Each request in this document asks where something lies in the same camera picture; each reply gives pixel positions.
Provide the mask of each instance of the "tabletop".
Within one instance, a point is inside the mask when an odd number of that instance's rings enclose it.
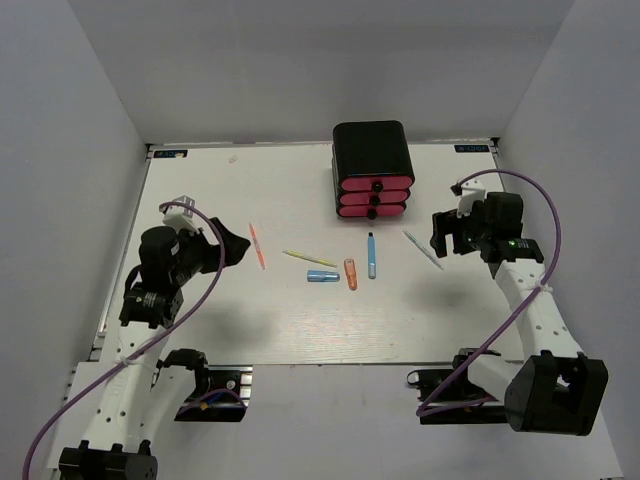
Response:
[[[449,255],[441,271],[402,230],[428,245],[431,215],[456,207],[449,187],[495,167],[493,158],[457,153],[453,145],[410,145],[410,153],[416,181],[406,212],[373,222],[336,215],[330,144],[189,148],[184,158],[152,159],[107,314],[105,351],[116,348],[124,279],[139,263],[140,235],[161,224],[160,203],[181,195],[235,234],[250,238],[251,222],[266,269],[252,246],[239,265],[223,271],[168,349],[201,350],[212,364],[419,364],[450,362],[460,348],[480,345],[510,313],[487,265],[477,253]],[[502,190],[497,175],[482,182],[488,191]],[[368,232],[376,240],[375,280],[367,278]],[[331,260],[341,274],[344,259],[353,258],[358,289],[349,290],[344,275],[337,283],[308,283],[307,270],[324,267],[288,257],[285,249]],[[181,312],[210,281],[211,275],[197,275],[183,288]],[[522,359],[515,327],[492,348]]]

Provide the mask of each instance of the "black label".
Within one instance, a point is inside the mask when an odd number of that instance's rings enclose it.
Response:
[[[187,156],[188,150],[156,150],[153,152],[153,158],[184,158]]]
[[[487,145],[454,145],[457,153],[489,153]]]

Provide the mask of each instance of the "wall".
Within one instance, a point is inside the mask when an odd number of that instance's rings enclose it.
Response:
[[[0,465],[16,479],[88,356],[145,148],[64,0],[3,2],[0,65]]]
[[[501,166],[534,176],[557,202],[564,241],[559,307],[610,380],[604,414],[625,478],[640,478],[638,206],[640,4],[577,2],[500,143]],[[530,231],[551,255],[548,208],[522,191]]]
[[[572,0],[70,0],[145,142],[501,135]]]

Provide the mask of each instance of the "orange marker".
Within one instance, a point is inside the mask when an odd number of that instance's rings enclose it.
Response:
[[[347,274],[347,283],[351,290],[358,288],[358,277],[356,277],[356,262],[352,258],[344,261],[344,272]]]
[[[249,231],[251,232],[251,238],[253,239],[253,246],[256,247],[258,261],[260,262],[260,266],[264,270],[264,257],[262,256],[262,250],[260,250],[260,244],[258,243],[258,238],[256,237],[256,231],[253,229],[253,225],[251,224],[249,224]]]

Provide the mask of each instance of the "blue marker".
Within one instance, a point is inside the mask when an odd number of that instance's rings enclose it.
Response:
[[[373,233],[369,232],[369,278],[376,278],[376,241],[373,239]]]

